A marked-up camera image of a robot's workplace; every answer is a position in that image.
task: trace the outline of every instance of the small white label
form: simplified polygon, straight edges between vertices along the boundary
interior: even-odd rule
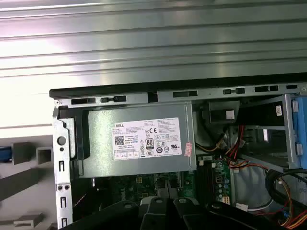
[[[115,123],[112,139],[115,161],[182,154],[177,117]]]
[[[248,211],[248,205],[244,205],[244,204],[240,204],[240,203],[236,203],[236,208],[239,208],[245,212]]]
[[[235,111],[234,110],[226,111],[226,119],[227,120],[234,120],[235,119]]]
[[[282,116],[283,115],[282,106],[281,105],[276,106],[276,115],[277,116]]]

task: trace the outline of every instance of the ce mark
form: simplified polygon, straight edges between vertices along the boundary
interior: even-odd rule
[[[151,128],[151,129],[149,129],[149,132],[150,132],[150,133],[153,133],[153,132],[154,132],[154,133],[157,133],[157,128]]]

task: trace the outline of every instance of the white surface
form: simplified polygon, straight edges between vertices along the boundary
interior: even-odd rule
[[[35,159],[18,165],[0,164],[0,177],[4,178],[25,171],[31,167],[35,167],[35,165]],[[45,169],[46,175],[38,184],[0,202],[0,220],[18,219],[25,214],[41,212],[45,216],[43,223],[35,229],[43,230],[44,227],[56,222],[53,163],[47,162],[41,164],[39,168]],[[12,230],[13,227],[1,226],[0,229]]]
[[[114,160],[181,155],[178,118],[115,123]]]

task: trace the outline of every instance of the motherboard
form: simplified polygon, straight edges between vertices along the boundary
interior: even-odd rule
[[[110,178],[113,202],[140,202],[148,196],[194,197],[194,171],[142,174]]]

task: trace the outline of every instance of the ribbed metal surface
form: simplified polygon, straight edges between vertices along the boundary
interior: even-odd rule
[[[1,1],[0,95],[47,113],[51,88],[307,72],[306,12],[302,0]],[[36,118],[13,126],[51,123]]]

